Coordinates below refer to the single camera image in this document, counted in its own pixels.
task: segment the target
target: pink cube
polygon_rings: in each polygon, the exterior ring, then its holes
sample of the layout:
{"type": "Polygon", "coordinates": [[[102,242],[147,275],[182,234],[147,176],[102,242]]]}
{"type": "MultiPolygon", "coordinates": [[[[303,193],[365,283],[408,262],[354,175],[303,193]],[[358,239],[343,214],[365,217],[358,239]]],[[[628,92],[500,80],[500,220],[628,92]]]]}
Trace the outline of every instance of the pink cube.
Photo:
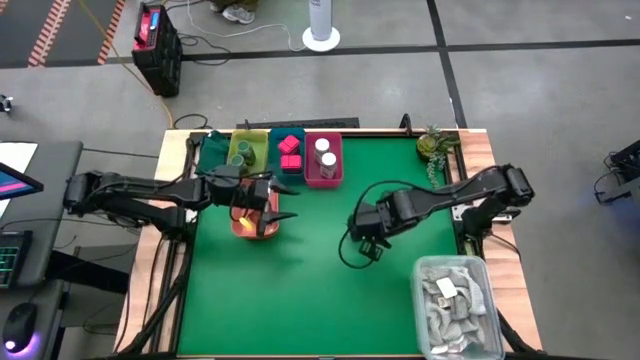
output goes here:
{"type": "Polygon", "coordinates": [[[284,155],[280,157],[280,167],[285,174],[298,174],[302,172],[302,156],[284,155]]]}
{"type": "Polygon", "coordinates": [[[282,155],[297,154],[300,148],[300,140],[293,135],[289,135],[278,144],[278,149],[282,155]]]}

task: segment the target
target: green tabletop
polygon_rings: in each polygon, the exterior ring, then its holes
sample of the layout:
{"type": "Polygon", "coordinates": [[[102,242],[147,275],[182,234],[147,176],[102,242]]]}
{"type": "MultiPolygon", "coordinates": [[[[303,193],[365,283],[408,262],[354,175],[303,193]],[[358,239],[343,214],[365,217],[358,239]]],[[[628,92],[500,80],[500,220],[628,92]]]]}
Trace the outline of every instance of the green tabletop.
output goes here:
{"type": "MultiPolygon", "coordinates": [[[[364,270],[340,262],[338,241],[362,191],[380,180],[430,187],[415,139],[344,138],[345,177],[332,190],[296,187],[281,196],[275,237],[232,235],[229,210],[210,207],[198,222],[180,355],[418,354],[410,275],[425,255],[456,254],[448,211],[390,239],[391,250],[364,270]]],[[[371,191],[374,202],[384,189],[371,191]]],[[[366,258],[346,243],[353,263],[366,258]]]]}

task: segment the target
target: small plant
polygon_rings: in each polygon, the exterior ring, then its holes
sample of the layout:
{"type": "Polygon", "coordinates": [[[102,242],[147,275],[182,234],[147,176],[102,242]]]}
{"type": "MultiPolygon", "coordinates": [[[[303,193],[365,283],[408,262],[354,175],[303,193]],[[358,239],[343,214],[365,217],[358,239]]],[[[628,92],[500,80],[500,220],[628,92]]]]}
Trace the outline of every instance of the small plant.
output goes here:
{"type": "Polygon", "coordinates": [[[451,149],[460,144],[453,135],[447,135],[436,126],[427,127],[427,133],[416,142],[416,150],[423,161],[427,162],[427,175],[434,188],[440,186],[436,172],[444,168],[446,156],[451,149]]]}

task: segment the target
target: white bottle cap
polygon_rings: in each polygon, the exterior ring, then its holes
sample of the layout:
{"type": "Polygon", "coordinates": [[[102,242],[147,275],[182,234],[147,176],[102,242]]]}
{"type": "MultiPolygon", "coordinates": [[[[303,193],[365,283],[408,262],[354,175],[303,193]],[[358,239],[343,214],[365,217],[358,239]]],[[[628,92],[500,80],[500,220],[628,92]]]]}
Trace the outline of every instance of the white bottle cap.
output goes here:
{"type": "Polygon", "coordinates": [[[336,164],[336,155],[334,153],[326,153],[322,155],[322,165],[333,166],[336,164]]]}
{"type": "Polygon", "coordinates": [[[329,151],[329,140],[325,138],[316,140],[316,150],[321,152],[329,151]]]}

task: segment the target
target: gray floor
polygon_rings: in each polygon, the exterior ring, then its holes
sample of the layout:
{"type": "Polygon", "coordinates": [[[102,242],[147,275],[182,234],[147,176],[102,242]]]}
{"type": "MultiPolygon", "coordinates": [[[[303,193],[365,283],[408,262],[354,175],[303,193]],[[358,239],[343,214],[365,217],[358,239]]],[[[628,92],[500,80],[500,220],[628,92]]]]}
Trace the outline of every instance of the gray floor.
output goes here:
{"type": "MultiPolygon", "coordinates": [[[[258,21],[287,24],[298,47],[305,3],[264,0],[258,21]]],[[[423,0],[335,4],[342,46],[434,43],[423,0]]],[[[437,5],[449,44],[640,37],[634,0],[437,5]]],[[[130,46],[137,6],[127,2],[116,35],[121,52],[130,46]]],[[[203,4],[192,11],[211,31],[247,29],[225,23],[203,4]]],[[[184,9],[171,14],[180,31],[197,33],[184,9]]],[[[209,38],[232,51],[287,49],[286,33],[275,28],[209,38]]],[[[640,212],[624,200],[597,205],[592,185],[609,151],[638,140],[640,47],[454,53],[451,60],[469,126],[489,129],[497,160],[522,166],[537,192],[514,227],[544,348],[637,359],[640,212]]],[[[11,119],[2,118],[3,139],[79,139],[87,147],[157,154],[167,127],[157,100],[118,65],[0,70],[0,84],[18,106],[11,119]]],[[[404,112],[418,124],[455,126],[437,54],[236,60],[217,68],[184,63],[181,95],[168,104],[176,117],[203,113],[218,128],[244,119],[347,116],[360,117],[363,127],[395,127],[404,112]]],[[[152,176],[154,168],[154,159],[85,153],[79,171],[152,176]]],[[[135,242],[122,230],[64,224],[59,245],[74,235],[76,245],[135,242]]],[[[61,356],[104,355],[112,344],[113,337],[77,330],[66,337],[61,356]]]]}

